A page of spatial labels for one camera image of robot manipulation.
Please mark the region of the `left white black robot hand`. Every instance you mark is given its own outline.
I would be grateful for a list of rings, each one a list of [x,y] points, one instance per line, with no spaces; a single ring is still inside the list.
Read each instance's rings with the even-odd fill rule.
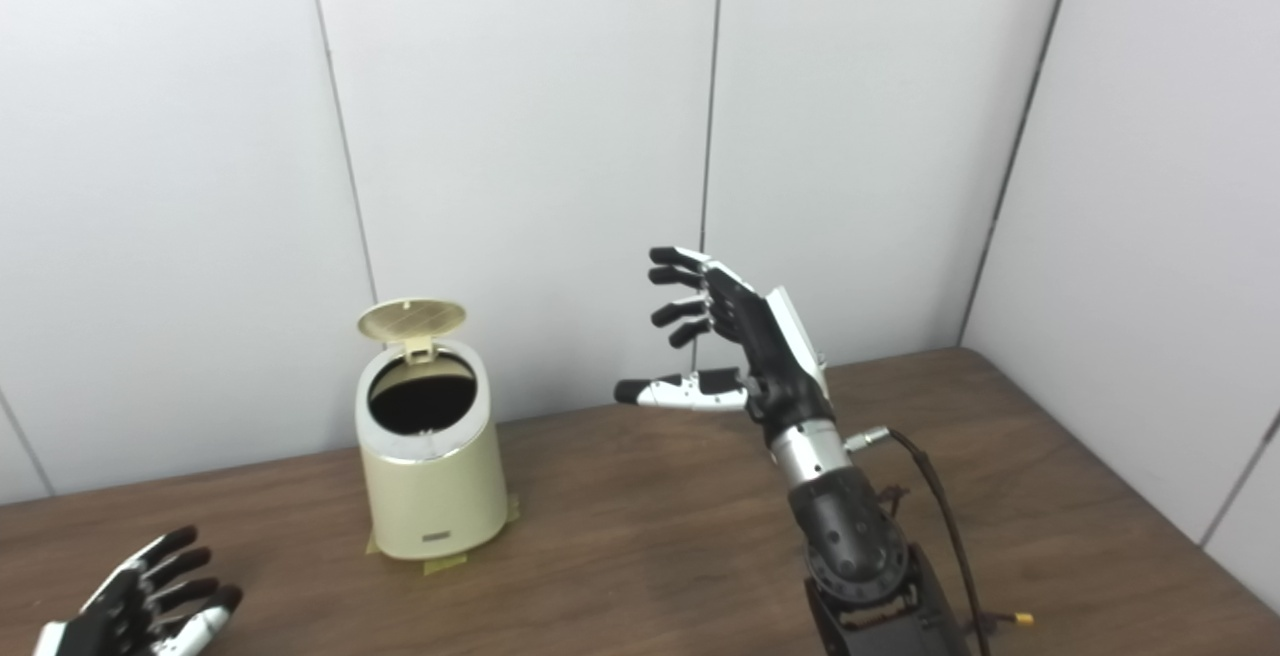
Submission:
[[[44,624],[35,655],[201,655],[244,592],[189,574],[212,559],[195,525],[170,530],[124,559],[79,611]]]

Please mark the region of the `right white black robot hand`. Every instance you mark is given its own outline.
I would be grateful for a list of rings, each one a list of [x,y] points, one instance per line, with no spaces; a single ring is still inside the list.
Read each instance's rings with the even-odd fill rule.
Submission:
[[[654,247],[648,278],[694,291],[652,314],[671,327],[668,342],[682,348],[704,334],[737,345],[745,369],[722,368],[623,379],[618,404],[694,411],[745,411],[771,445],[805,422],[833,422],[823,366],[781,287],[762,295],[723,263],[681,247]]]

